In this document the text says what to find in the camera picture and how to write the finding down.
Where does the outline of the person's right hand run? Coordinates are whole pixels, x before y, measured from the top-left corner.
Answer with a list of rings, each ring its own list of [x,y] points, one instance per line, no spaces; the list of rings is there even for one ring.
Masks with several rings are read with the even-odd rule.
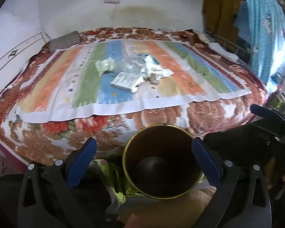
[[[275,200],[280,199],[283,193],[285,193],[285,173],[278,173],[275,157],[272,157],[264,167],[264,179],[268,190],[276,187],[278,183],[282,182],[282,187],[279,187],[278,190],[275,190],[276,194],[272,194]]]

